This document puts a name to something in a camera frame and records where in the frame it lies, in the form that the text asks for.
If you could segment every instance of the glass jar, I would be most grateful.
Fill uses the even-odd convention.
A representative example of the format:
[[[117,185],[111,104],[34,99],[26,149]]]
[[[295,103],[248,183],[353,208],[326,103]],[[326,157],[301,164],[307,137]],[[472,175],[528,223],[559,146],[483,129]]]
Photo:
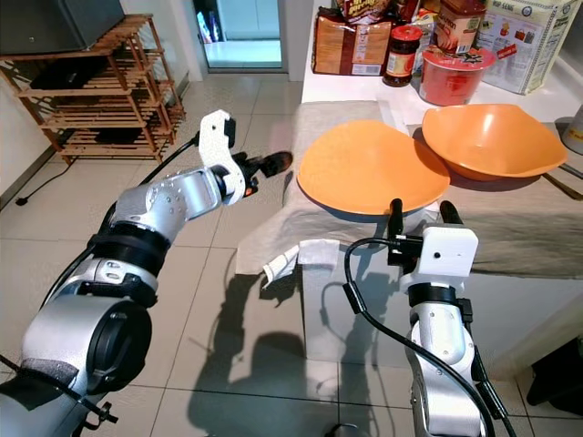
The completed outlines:
[[[415,52],[423,31],[414,25],[401,25],[391,32],[389,59],[383,82],[388,86],[405,86],[411,82]]]

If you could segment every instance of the doorway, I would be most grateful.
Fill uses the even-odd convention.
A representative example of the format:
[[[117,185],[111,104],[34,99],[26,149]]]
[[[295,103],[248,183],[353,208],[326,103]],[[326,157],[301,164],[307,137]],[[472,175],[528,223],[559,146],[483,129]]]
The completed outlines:
[[[193,0],[210,73],[285,72],[278,0]]]

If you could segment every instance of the black strap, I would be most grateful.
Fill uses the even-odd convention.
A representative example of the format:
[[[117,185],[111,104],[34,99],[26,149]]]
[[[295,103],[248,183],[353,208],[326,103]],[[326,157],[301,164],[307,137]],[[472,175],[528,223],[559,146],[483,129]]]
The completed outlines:
[[[101,424],[101,422],[104,422],[104,421],[108,421],[108,422],[112,422],[112,423],[118,422],[118,418],[116,416],[112,416],[111,414],[109,414],[109,410],[111,409],[111,404],[109,402],[106,402],[103,405],[103,408],[99,408],[96,406],[95,403],[88,401],[85,397],[81,396],[76,391],[72,391],[71,389],[69,389],[61,381],[58,381],[55,378],[52,378],[44,373],[41,373],[40,371],[34,371],[32,369],[22,368],[22,367],[18,366],[17,364],[11,362],[9,359],[7,359],[7,357],[5,357],[2,354],[0,354],[0,362],[2,362],[5,366],[9,367],[13,371],[18,372],[27,378],[34,378],[34,379],[39,380],[41,382],[44,382],[46,384],[52,385],[56,389],[61,390],[69,398],[71,398],[75,402],[83,405],[85,408],[87,408],[88,410],[93,412],[98,417],[99,424]]]

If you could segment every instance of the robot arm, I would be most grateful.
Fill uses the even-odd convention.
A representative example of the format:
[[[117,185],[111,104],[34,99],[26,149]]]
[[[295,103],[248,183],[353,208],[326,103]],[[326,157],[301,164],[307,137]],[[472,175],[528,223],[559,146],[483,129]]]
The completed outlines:
[[[22,363],[0,385],[0,435],[79,435],[89,411],[114,422],[96,404],[128,385],[144,367],[157,301],[158,274],[185,224],[221,203],[257,191],[253,174],[286,169],[290,154],[232,156],[235,122],[224,111],[201,121],[204,167],[131,188],[120,196],[90,255],[49,295],[23,339]]]

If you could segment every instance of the red jar lid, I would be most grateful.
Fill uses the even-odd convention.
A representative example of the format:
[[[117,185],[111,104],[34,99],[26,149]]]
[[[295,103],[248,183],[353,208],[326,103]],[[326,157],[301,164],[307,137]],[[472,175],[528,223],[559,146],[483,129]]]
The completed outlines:
[[[416,25],[400,25],[391,32],[391,38],[399,41],[417,41],[423,36],[423,31]]]
[[[496,61],[494,54],[485,48],[472,48],[462,55],[448,55],[437,46],[429,46],[423,52],[423,59],[434,66],[457,71],[482,70]]]

